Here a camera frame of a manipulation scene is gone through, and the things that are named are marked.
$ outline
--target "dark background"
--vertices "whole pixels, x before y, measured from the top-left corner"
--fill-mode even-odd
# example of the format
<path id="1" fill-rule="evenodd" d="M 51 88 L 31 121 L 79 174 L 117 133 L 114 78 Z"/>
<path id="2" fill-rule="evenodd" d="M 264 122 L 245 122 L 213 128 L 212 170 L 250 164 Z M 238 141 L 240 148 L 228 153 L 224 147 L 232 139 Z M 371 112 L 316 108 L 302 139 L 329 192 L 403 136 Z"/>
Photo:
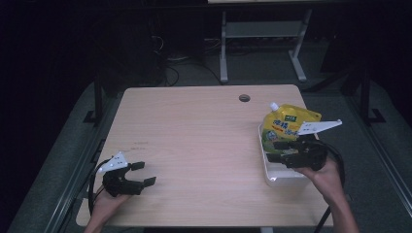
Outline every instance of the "dark background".
<path id="1" fill-rule="evenodd" d="M 220 36 L 216 12 L 163 13 L 148 26 L 145 18 L 151 14 L 85 14 L 79 11 L 84 4 L 0 0 L 0 232 L 7 230 L 77 99 L 96 77 L 109 94 L 132 85 L 154 86 L 162 80 L 164 57 L 152 53 L 151 34 L 170 42 L 168 52 L 199 57 L 203 38 Z M 373 80 L 412 125 L 410 5 L 365 1 L 317 11 L 306 39 L 331 41 L 325 71 L 343 69 L 359 57 L 367 60 Z M 325 23 L 331 15 L 334 20 Z"/>

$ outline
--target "gray carpet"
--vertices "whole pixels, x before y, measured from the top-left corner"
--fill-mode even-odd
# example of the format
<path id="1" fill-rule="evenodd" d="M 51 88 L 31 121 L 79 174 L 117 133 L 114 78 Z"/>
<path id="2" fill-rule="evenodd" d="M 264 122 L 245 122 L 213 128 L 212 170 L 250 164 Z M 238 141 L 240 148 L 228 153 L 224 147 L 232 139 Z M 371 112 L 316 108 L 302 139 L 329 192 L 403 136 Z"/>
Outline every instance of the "gray carpet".
<path id="1" fill-rule="evenodd" d="M 271 52 L 252 52 L 243 56 L 228 58 L 228 84 L 279 84 L 292 83 L 300 88 L 321 82 L 327 74 L 320 74 L 326 44 L 307 43 L 302 48 L 300 59 L 308 82 L 300 83 L 295 77 L 287 57 L 288 47 L 281 46 Z M 170 64 L 179 72 L 176 85 L 219 85 L 219 60 L 216 55 L 205 57 L 202 65 L 198 61 L 184 60 Z M 167 70 L 170 82 L 177 73 Z M 345 97 L 338 88 L 342 81 L 328 86 L 318 93 L 304 93 L 307 108 L 323 115 L 323 120 L 340 118 L 343 125 L 319 134 L 320 138 L 335 146 L 346 163 L 346 192 L 360 226 L 361 232 L 410 232 L 412 219 L 406 211 L 393 182 L 385 170 L 380 152 L 371 140 L 376 135 L 382 147 L 389 154 L 399 175 L 412 187 L 410 154 L 411 128 L 398 114 L 382 87 L 373 83 L 371 89 L 371 108 L 381 111 L 386 123 L 376 123 L 366 127 L 360 120 L 357 110 L 359 97 Z M 104 98 L 104 118 L 99 125 L 83 123 L 88 111 L 93 110 L 93 86 L 85 90 L 79 99 L 66 125 L 54 144 L 45 165 L 33 184 L 29 194 L 15 218 L 9 232 L 82 232 L 83 228 L 75 222 L 80 202 L 85 196 L 85 184 L 92 169 L 90 160 L 98 156 L 101 140 L 104 140 L 117 106 L 118 98 Z M 74 168 L 84 161 L 83 170 L 73 175 Z M 73 176 L 79 177 L 77 183 L 68 187 Z M 76 194 L 67 200 L 61 198 L 72 188 Z M 64 208 L 54 210 L 64 203 Z M 312 232 L 314 227 L 275 228 L 274 232 Z M 142 232 L 141 228 L 118 228 L 107 226 L 103 232 Z"/>

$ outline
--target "black cable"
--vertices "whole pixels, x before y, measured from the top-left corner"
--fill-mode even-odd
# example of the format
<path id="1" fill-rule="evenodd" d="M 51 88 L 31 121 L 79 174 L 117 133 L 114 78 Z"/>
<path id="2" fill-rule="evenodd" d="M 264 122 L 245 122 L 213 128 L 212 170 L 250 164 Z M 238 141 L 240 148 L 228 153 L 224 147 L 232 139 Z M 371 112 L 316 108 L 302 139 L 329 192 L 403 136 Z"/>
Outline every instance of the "black cable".
<path id="1" fill-rule="evenodd" d="M 99 168 L 107 163 L 110 159 L 106 159 L 103 162 L 101 162 L 97 167 L 94 169 L 93 173 L 90 175 L 90 182 L 88 184 L 88 211 L 90 212 L 90 215 L 93 213 L 93 207 L 94 207 L 94 197 L 93 197 L 93 188 L 94 188 L 94 181 L 96 180 L 96 173 L 99 170 Z"/>
<path id="2" fill-rule="evenodd" d="M 338 166 L 338 172 L 339 172 L 339 178 L 340 178 L 340 182 L 342 183 L 342 187 L 345 184 L 345 166 L 343 163 L 343 158 L 342 155 L 337 151 L 337 149 L 335 149 L 333 146 L 331 145 L 327 145 L 327 150 L 330 152 L 330 154 L 333 155 L 333 160 L 336 162 L 337 166 Z M 327 207 L 324 215 L 322 216 L 321 220 L 319 221 L 318 225 L 315 228 L 315 233 L 319 233 L 322 230 L 322 227 L 324 227 L 324 224 L 327 220 L 327 218 L 330 215 L 330 207 Z"/>

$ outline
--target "table leg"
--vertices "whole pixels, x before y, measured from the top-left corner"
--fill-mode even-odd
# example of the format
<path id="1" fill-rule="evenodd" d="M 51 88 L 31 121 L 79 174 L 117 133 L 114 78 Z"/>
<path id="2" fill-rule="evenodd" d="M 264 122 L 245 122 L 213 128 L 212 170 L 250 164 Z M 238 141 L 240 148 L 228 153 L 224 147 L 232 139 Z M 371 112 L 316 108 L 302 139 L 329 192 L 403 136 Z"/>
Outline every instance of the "table leg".
<path id="1" fill-rule="evenodd" d="M 226 12 L 222 15 L 222 51 L 221 51 L 221 82 L 227 83 L 227 66 L 226 66 Z"/>
<path id="2" fill-rule="evenodd" d="M 308 28 L 308 24 L 309 24 L 309 19 L 310 16 L 312 15 L 312 10 L 307 10 L 305 13 L 305 17 L 302 21 L 302 24 L 300 25 L 300 29 L 297 35 L 297 42 L 296 42 L 296 46 L 294 47 L 293 50 L 289 51 L 289 56 L 291 58 L 293 67 L 294 67 L 294 71 L 297 74 L 297 78 L 301 81 L 301 82 L 306 82 L 306 76 L 305 73 L 303 72 L 302 66 L 300 65 L 299 59 L 297 58 L 300 52 L 300 48 L 302 47 L 303 44 L 303 39 L 305 37 L 306 34 L 306 30 Z"/>

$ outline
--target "white plastic tray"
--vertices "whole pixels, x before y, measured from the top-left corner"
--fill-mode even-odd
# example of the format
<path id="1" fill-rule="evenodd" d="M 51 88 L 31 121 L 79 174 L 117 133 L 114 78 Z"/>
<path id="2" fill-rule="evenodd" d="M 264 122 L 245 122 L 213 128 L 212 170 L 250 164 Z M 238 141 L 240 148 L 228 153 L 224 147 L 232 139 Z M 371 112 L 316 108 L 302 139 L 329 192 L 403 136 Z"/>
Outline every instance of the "white plastic tray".
<path id="1" fill-rule="evenodd" d="M 267 184 L 270 186 L 297 186 L 309 183 L 309 179 L 293 169 L 287 168 L 286 165 L 271 163 L 267 160 L 266 151 L 261 144 L 261 127 L 261 125 L 258 127 L 258 136 Z"/>

